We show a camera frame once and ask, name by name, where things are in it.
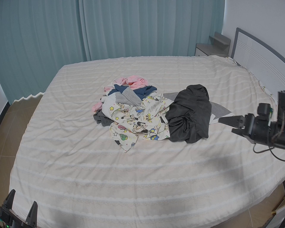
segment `black jacket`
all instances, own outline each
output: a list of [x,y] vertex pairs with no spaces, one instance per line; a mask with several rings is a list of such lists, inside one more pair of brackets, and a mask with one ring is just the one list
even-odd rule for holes
[[207,89],[198,84],[190,85],[179,92],[169,106],[166,119],[169,124],[170,140],[194,143],[208,138],[212,105]]

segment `curtain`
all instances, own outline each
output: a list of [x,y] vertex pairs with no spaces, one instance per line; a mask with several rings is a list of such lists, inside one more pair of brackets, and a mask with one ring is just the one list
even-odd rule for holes
[[0,84],[9,103],[44,92],[66,64],[193,56],[221,32],[225,0],[0,0]]

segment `brown floor tile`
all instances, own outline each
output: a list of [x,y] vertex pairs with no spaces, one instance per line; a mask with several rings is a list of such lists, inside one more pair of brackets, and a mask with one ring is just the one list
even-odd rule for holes
[[10,173],[14,165],[14,157],[0,157],[0,204],[9,193]]
[[23,100],[20,101],[15,101],[7,110],[7,113],[9,112],[14,112],[14,111],[18,111],[19,107],[21,106]]
[[248,228],[252,227],[249,210],[233,217],[219,225],[213,226],[212,228]]
[[23,99],[22,104],[20,105],[19,110],[37,106],[38,103],[40,102],[41,98],[42,98],[42,95],[40,94],[37,97],[30,97],[27,100]]
[[2,156],[16,156],[22,136],[35,109],[36,106],[17,111],[4,143]]
[[272,217],[271,211],[276,209],[283,200],[284,195],[284,186],[281,184],[269,197],[249,209],[254,228],[262,227],[264,223]]
[[0,155],[4,146],[4,142],[12,125],[17,112],[6,113],[0,124]]

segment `cartoon print shirt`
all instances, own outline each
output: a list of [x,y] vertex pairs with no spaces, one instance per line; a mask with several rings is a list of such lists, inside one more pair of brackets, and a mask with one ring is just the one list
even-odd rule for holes
[[144,140],[163,140],[169,138],[168,122],[165,113],[169,110],[172,100],[162,94],[150,94],[142,100],[141,107],[115,103],[109,107],[109,113],[115,121],[110,131],[115,142],[127,152],[132,148],[139,132]]

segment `bed sheet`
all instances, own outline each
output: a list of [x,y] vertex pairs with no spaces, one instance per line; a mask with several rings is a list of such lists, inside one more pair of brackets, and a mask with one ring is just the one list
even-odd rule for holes
[[251,143],[220,123],[194,144],[140,136],[124,153],[109,127],[96,124],[91,108],[104,86],[133,74],[158,92],[202,84],[210,101],[235,115],[256,115],[260,102],[276,114],[258,80],[229,58],[129,57],[66,65],[37,106],[11,171],[18,215],[26,218],[35,200],[40,227],[208,228],[259,203],[284,180],[282,162],[269,152],[255,154]]

